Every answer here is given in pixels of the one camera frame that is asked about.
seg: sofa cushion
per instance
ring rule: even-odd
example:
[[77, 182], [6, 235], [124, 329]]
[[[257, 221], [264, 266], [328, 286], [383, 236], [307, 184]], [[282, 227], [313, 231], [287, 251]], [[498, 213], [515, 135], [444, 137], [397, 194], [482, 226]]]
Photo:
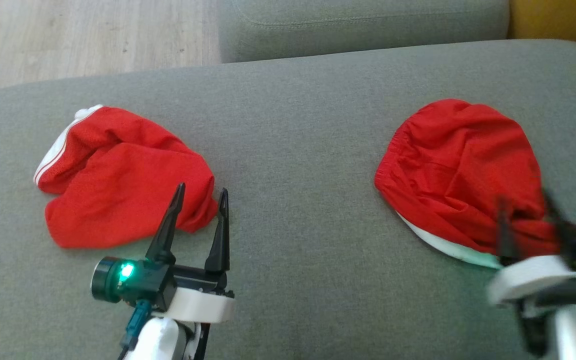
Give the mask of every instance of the sofa cushion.
[[508, 0], [220, 0], [224, 62], [505, 39]]
[[[494, 271], [434, 251], [373, 185], [395, 130], [443, 98], [516, 120], [576, 221], [576, 43], [393, 48], [0, 90], [0, 359], [119, 354], [131, 309], [94, 300], [90, 278], [103, 256], [140, 258], [149, 241], [57, 247], [44, 222], [52, 196], [32, 181], [73, 114], [98, 103], [169, 129], [230, 192], [237, 309], [211, 328], [208, 360], [530, 358], [514, 312], [487, 305]], [[179, 232], [178, 263], [203, 266], [214, 229]]]

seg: green led light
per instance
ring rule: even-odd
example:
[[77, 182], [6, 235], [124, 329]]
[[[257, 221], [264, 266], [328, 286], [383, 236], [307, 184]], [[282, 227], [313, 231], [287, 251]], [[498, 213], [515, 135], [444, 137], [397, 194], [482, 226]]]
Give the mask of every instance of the green led light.
[[133, 264], [123, 264], [121, 265], [121, 272], [119, 273], [119, 280], [123, 281], [130, 278], [133, 275], [135, 265]]

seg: yellow cushion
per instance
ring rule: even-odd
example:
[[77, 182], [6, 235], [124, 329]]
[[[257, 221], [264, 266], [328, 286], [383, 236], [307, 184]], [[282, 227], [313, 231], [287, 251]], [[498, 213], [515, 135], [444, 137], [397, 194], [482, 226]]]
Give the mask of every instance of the yellow cushion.
[[509, 38], [576, 41], [576, 0], [511, 0]]

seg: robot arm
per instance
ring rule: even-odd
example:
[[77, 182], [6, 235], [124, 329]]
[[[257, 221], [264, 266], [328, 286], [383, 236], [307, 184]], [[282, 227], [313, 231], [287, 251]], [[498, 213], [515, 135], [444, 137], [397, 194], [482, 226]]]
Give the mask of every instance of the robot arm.
[[94, 269], [90, 289], [95, 299], [124, 301], [135, 308], [120, 343], [119, 360], [203, 360], [210, 325], [234, 316], [234, 294], [226, 290], [228, 191], [221, 191], [219, 222], [201, 269], [176, 264], [170, 251], [185, 188], [182, 183], [176, 189], [144, 259], [105, 257]]
[[498, 257], [505, 267], [487, 289], [493, 306], [514, 306], [526, 350], [537, 358], [576, 360], [576, 225], [546, 195], [560, 254], [519, 260], [505, 206], [500, 205]]

